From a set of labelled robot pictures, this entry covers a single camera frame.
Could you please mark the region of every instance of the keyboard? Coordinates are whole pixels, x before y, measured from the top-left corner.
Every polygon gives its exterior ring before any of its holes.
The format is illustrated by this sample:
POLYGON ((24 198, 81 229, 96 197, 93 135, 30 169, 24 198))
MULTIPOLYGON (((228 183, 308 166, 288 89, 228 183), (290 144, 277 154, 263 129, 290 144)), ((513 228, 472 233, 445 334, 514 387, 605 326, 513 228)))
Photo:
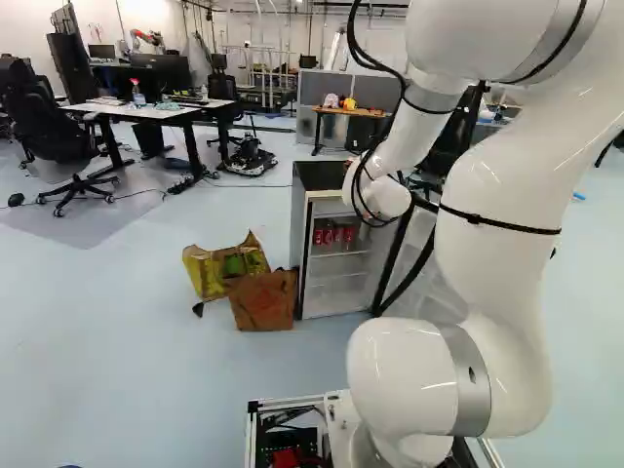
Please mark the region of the keyboard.
POLYGON ((192 104, 208 104, 209 99, 204 99, 201 96, 182 96, 182 95, 167 95, 173 102, 189 102, 192 104))
POLYGON ((106 104, 106 105, 124 105, 125 102, 119 100, 115 97, 96 97, 95 99, 87 99, 87 102, 93 102, 95 104, 106 104))

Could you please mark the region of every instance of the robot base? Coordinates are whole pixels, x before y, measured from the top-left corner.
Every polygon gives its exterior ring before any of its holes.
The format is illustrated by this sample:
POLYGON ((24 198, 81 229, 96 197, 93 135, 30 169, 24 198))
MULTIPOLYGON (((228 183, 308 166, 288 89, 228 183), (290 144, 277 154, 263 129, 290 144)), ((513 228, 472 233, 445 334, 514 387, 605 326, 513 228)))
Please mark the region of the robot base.
MULTIPOLYGON (((293 430, 288 434, 286 431, 281 433, 289 438, 300 438, 299 442, 291 441, 292 445, 309 447, 315 440, 314 451, 322 458, 330 457, 333 468, 384 466, 379 464, 380 460, 374 456, 376 450, 371 450, 372 445, 367 443, 368 431, 361 430, 356 434, 358 428, 364 426, 360 424, 360 417, 353 407, 349 391, 341 390, 326 395, 250 401, 247 414, 245 468, 270 466, 266 458, 275 448, 270 447, 270 441, 265 437, 267 433, 262 428, 263 421, 284 411, 298 410, 302 411, 303 416, 293 419, 289 424, 300 427, 300 430, 293 430), (310 431, 316 431, 316 436, 313 437, 310 431), (374 459, 367 457, 366 450, 372 453, 374 459), (372 464, 363 465, 364 459, 368 459, 372 464)), ((489 441, 480 439, 478 442, 487 464, 477 464, 464 439, 455 438, 448 458, 438 468, 504 468, 489 441)))
MULTIPOLYGON (((377 448, 380 442, 375 443, 369 429, 362 424, 348 390, 328 393, 324 400, 334 468, 443 468, 449 459, 449 466, 458 464, 450 450, 453 439, 441 436, 412 436, 409 440, 411 460, 398 453, 393 453, 392 459, 384 458, 377 448), (424 463, 414 459, 443 462, 424 463)), ((392 451, 389 447, 384 449, 384 452, 392 451)))

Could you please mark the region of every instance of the wooden table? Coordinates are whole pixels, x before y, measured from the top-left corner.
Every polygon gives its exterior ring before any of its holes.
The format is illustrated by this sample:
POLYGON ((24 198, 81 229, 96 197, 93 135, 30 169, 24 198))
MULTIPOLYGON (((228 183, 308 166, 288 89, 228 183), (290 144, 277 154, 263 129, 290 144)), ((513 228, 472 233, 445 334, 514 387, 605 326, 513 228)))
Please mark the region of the wooden table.
POLYGON ((316 131, 314 133, 314 149, 312 150, 312 156, 316 156, 319 154, 319 151, 323 147, 320 143, 321 139, 321 121, 324 115, 334 114, 334 115, 349 115, 351 117, 368 117, 373 119, 375 123, 374 133, 377 133, 377 123, 379 120, 385 119, 389 117, 390 114, 384 112, 383 110, 368 110, 368 109, 354 109, 354 110, 346 110, 343 108, 332 108, 332 107, 323 107, 321 105, 317 105, 312 109, 316 112, 316 131))

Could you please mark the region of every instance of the computer mouse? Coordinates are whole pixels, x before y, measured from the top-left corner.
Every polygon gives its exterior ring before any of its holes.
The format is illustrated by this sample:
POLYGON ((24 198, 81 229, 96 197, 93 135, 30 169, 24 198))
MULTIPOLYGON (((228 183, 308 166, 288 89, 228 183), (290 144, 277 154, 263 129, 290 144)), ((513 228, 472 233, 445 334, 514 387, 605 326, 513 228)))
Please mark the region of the computer mouse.
POLYGON ((23 193, 14 193, 9 197, 9 206, 11 208, 18 207, 23 203, 24 199, 23 193))

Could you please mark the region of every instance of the gray partition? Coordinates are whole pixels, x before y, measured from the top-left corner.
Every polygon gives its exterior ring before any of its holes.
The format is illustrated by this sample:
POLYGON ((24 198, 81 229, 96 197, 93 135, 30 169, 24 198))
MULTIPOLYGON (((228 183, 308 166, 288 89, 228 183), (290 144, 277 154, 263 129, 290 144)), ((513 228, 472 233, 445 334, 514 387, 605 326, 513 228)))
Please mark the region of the gray partition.
POLYGON ((401 97, 401 84, 394 76, 355 75, 353 99, 358 107, 394 112, 401 97))
POLYGON ((322 105, 325 96, 351 96, 353 75, 325 70, 300 70, 299 105, 322 105))
MULTIPOLYGON (((374 107, 392 112, 399 99, 400 90, 399 82, 393 76, 354 75, 333 70, 299 70, 297 143, 314 143, 316 113, 312 108, 322 105, 329 93, 339 97, 353 97, 359 107, 374 107)), ((322 144, 328 148, 344 148, 349 120, 348 116, 324 117, 322 144)))

